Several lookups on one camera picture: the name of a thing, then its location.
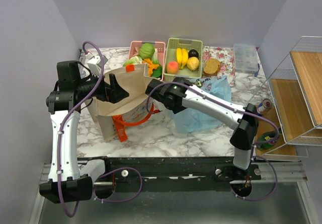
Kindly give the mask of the light blue plastic grocery bag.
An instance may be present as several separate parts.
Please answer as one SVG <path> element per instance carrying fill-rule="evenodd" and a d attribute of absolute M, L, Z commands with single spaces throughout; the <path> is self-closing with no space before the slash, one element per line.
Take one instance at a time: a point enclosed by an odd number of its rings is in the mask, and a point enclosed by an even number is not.
<path fill-rule="evenodd" d="M 212 78 L 191 79 L 190 82 L 197 85 L 202 90 L 231 102 L 231 88 L 227 76 L 218 76 Z M 185 109 L 177 114 L 172 111 L 168 115 L 175 122 L 175 128 L 178 133 L 190 133 L 201 130 L 216 128 L 221 122 L 200 111 L 194 109 Z"/>

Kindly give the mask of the white cauliflower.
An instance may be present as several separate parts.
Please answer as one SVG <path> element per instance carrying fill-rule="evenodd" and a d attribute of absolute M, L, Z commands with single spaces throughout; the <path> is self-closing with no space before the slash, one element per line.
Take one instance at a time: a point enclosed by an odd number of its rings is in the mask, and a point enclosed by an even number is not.
<path fill-rule="evenodd" d="M 125 67 L 129 64 L 133 64 L 133 65 L 141 64 L 142 61 L 143 61 L 143 59 L 139 55 L 133 56 L 123 64 L 123 67 Z"/>

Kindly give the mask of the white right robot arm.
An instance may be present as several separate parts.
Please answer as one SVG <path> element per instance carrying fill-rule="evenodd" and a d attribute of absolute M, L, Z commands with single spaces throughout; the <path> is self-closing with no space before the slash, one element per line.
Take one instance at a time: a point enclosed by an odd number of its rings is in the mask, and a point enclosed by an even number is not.
<path fill-rule="evenodd" d="M 200 89 L 184 78 L 172 82 L 153 79 L 145 93 L 149 98 L 161 102 L 174 114 L 185 109 L 200 111 L 224 123 L 233 130 L 230 143 L 234 146 L 231 173 L 236 179 L 244 179 L 250 173 L 252 144 L 257 134 L 259 122 L 256 107 L 233 104 Z"/>

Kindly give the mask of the green cabbage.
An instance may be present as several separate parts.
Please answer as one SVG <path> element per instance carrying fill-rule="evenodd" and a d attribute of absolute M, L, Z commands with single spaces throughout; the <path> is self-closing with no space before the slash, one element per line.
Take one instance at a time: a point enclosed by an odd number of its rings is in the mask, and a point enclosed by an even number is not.
<path fill-rule="evenodd" d="M 140 50 L 139 50 L 139 56 L 142 59 L 152 59 L 153 55 L 155 53 L 155 47 L 151 43 L 144 43 L 142 44 Z"/>

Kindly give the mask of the green bok choy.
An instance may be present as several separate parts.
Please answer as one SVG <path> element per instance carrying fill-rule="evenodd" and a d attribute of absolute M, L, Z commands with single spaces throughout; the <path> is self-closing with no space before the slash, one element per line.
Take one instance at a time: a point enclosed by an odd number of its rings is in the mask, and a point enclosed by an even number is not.
<path fill-rule="evenodd" d="M 161 75 L 162 75 L 162 66 L 161 64 L 159 63 L 158 61 L 158 50 L 155 49 L 155 52 L 153 54 L 153 57 L 152 57 L 152 63 L 155 65 L 153 67 L 153 70 L 152 70 L 152 74 L 151 74 L 151 77 L 154 77 L 154 78 L 160 78 Z"/>

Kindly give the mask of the green glass bottle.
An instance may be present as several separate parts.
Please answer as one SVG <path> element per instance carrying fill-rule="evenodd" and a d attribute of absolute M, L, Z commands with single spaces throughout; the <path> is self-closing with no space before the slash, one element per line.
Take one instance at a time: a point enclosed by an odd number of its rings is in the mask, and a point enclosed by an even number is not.
<path fill-rule="evenodd" d="M 275 138 L 275 135 L 276 135 L 276 132 L 274 131 L 266 132 L 260 135 L 257 139 L 257 142 L 262 142 L 262 143 L 257 145 L 257 149 L 264 151 L 274 147 L 274 145 L 277 143 L 280 137 L 280 135 L 278 135 Z"/>

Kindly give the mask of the yellow orange food piece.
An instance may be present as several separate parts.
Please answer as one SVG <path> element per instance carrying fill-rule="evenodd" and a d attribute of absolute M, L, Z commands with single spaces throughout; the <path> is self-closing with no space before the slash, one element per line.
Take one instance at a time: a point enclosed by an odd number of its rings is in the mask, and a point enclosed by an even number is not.
<path fill-rule="evenodd" d="M 147 63 L 148 64 L 148 76 L 152 76 L 153 71 L 157 70 L 159 67 L 159 63 L 154 63 L 151 59 L 146 58 L 142 61 L 142 63 Z"/>

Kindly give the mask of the beige canvas tote bag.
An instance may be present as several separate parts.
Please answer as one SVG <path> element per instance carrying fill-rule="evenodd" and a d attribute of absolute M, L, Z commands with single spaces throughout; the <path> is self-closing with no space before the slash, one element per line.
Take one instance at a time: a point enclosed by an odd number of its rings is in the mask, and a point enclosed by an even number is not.
<path fill-rule="evenodd" d="M 114 74 L 117 83 L 129 93 L 129 97 L 119 103 L 103 102 L 97 98 L 86 101 L 87 110 L 92 117 L 104 141 L 118 137 L 127 140 L 126 127 L 134 127 L 145 123 L 151 116 L 147 111 L 156 112 L 156 106 L 146 102 L 145 93 L 148 84 L 153 80 L 148 76 L 148 64 L 129 65 L 111 70 L 104 74 L 104 81 L 109 83 L 109 74 Z"/>

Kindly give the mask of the silver metal can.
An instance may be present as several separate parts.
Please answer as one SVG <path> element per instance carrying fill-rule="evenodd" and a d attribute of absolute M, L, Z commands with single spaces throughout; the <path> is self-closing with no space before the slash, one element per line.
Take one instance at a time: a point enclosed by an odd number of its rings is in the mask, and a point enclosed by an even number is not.
<path fill-rule="evenodd" d="M 264 98 L 257 106 L 257 115 L 264 116 L 272 107 L 274 103 L 269 98 Z"/>

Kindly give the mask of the dark purple plum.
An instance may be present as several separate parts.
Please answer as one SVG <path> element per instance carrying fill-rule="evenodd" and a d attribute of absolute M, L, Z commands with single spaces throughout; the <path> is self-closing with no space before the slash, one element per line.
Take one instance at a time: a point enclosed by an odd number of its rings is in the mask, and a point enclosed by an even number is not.
<path fill-rule="evenodd" d="M 188 57 L 191 58 L 191 57 L 196 57 L 198 58 L 199 57 L 199 52 L 196 50 L 196 49 L 191 49 L 189 52 L 188 52 Z"/>

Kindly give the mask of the yellow banana bunch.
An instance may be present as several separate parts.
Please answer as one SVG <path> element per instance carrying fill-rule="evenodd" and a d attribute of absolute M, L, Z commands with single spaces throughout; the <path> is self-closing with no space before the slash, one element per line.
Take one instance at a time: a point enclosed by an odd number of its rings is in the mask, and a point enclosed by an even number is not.
<path fill-rule="evenodd" d="M 184 48 L 177 48 L 176 50 L 176 59 L 181 70 L 184 69 L 188 62 L 188 51 Z"/>

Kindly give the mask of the bread slice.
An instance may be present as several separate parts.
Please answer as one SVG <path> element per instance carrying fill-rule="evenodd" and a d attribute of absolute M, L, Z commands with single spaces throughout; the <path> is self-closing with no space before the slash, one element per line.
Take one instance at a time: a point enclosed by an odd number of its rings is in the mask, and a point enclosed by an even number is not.
<path fill-rule="evenodd" d="M 217 76 L 221 68 L 221 62 L 217 59 L 211 58 L 206 60 L 203 73 L 206 77 Z"/>

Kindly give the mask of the pink plastic basket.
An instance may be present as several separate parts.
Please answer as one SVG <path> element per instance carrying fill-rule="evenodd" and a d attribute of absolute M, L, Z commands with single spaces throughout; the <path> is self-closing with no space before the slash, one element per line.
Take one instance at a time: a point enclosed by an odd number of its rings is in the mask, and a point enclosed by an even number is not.
<path fill-rule="evenodd" d="M 140 50 L 142 44 L 144 44 L 144 42 L 142 42 L 142 41 L 132 41 L 131 42 L 128 59 L 130 59 L 133 56 L 139 55 L 139 50 Z M 164 62 L 165 62 L 166 44 L 164 42 L 158 42 L 158 41 L 152 42 L 151 44 L 153 44 L 155 49 L 158 50 L 158 61 L 163 68 Z M 141 64 L 144 64 L 147 67 L 147 72 L 145 73 L 145 75 L 148 76 L 148 64 L 147 63 L 141 63 Z M 157 79 L 163 80 L 163 77 L 164 77 L 164 73 L 162 70 L 161 77 L 157 78 Z"/>

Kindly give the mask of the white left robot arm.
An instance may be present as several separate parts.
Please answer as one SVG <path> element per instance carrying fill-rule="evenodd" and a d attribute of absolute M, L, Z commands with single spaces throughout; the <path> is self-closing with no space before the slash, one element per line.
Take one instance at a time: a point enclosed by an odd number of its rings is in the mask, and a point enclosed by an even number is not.
<path fill-rule="evenodd" d="M 81 78 L 78 61 L 57 64 L 58 81 L 54 91 L 46 99 L 50 112 L 53 145 L 48 181 L 40 184 L 40 195 L 53 203 L 89 200 L 94 182 L 107 181 L 112 174 L 106 157 L 95 157 L 83 168 L 77 161 L 77 128 L 81 104 L 90 97 L 118 103 L 129 97 L 111 73 L 109 82 L 103 78 Z"/>

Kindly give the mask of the pink orange peach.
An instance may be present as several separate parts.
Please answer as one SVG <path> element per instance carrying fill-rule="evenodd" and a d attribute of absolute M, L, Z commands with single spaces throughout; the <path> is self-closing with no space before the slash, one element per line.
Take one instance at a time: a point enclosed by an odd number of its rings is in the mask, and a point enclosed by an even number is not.
<path fill-rule="evenodd" d="M 168 62 L 166 66 L 166 73 L 168 74 L 177 74 L 179 72 L 179 65 L 176 61 Z"/>

